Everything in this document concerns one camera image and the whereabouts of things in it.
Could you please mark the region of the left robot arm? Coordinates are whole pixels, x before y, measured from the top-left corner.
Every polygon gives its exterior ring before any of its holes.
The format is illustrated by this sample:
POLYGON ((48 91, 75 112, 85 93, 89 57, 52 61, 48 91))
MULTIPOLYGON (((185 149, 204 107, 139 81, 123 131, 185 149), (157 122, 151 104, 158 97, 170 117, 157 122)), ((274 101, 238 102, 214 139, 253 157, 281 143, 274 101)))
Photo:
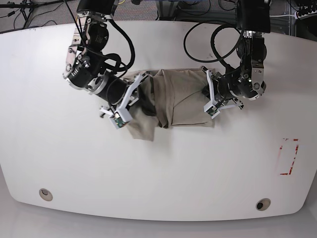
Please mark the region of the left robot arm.
POLYGON ((209 98, 204 105, 204 112, 215 117, 221 110, 243 108, 241 98, 250 101, 258 99, 266 90, 264 81, 264 60, 267 49, 264 33, 270 33, 270 1, 238 0, 236 2, 236 25, 221 20, 211 35, 211 50, 215 59, 225 68, 225 74, 212 73, 202 67, 207 75, 207 86, 203 93, 209 98), (217 34, 232 28, 239 33, 239 38, 227 54, 221 56, 215 46, 217 34))

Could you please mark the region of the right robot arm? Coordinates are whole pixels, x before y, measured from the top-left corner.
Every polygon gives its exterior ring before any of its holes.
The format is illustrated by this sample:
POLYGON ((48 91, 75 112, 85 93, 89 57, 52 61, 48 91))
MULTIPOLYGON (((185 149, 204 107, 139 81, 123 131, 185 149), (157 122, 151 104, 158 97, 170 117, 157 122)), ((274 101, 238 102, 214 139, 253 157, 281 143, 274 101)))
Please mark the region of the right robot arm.
POLYGON ((135 100, 131 83, 123 76, 135 62, 135 48, 130 37, 113 19, 118 5, 116 0, 82 0, 72 17, 75 32, 71 46, 68 48, 63 78, 71 87, 86 90, 105 100, 112 112, 123 101, 126 108, 135 100), (127 41, 130 60, 124 63, 116 53, 104 54, 103 49, 109 40, 107 26, 111 25, 127 41))

